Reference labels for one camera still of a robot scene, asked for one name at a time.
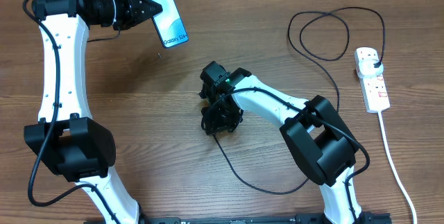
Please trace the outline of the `blue Samsung Galaxy smartphone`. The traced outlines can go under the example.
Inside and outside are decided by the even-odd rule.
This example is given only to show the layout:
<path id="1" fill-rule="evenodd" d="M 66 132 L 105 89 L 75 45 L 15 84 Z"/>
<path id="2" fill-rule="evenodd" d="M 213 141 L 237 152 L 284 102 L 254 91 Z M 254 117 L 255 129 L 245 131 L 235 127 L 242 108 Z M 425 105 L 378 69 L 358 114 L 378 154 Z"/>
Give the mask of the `blue Samsung Galaxy smartphone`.
<path id="1" fill-rule="evenodd" d="M 153 23 L 164 48 L 171 48 L 189 40 L 185 25 L 174 0 L 151 0 L 162 6 Z"/>

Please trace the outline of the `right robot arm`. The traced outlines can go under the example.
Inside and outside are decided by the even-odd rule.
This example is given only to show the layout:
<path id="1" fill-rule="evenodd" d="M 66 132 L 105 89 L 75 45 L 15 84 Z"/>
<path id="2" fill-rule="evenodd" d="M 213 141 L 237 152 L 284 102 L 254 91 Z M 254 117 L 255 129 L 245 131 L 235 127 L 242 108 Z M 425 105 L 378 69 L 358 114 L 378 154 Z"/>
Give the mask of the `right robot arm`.
<path id="1" fill-rule="evenodd" d="M 245 111 L 263 117 L 279 128 L 299 169 L 319 185 L 325 204 L 323 220 L 362 222 L 352 183 L 355 154 L 362 147 L 326 98 L 295 98 L 265 85 L 245 69 L 230 73 L 216 62 L 203 69 L 200 79 L 199 95 L 209 103 L 201 110 L 201 127 L 207 134 L 233 132 Z"/>

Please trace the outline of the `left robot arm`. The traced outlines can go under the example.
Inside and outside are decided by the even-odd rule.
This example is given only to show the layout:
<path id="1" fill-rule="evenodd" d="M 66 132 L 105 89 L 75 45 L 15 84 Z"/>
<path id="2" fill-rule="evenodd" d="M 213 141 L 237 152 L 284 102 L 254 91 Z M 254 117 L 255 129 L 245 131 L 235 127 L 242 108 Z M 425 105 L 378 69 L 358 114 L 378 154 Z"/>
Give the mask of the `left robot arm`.
<path id="1" fill-rule="evenodd" d="M 36 164 L 83 190 L 104 223 L 147 223 L 115 168 L 112 133 L 93 120 L 87 100 L 85 53 L 93 25 L 128 30 L 161 13 L 151 0 L 24 0 L 44 47 L 44 91 L 37 123 L 24 128 Z"/>

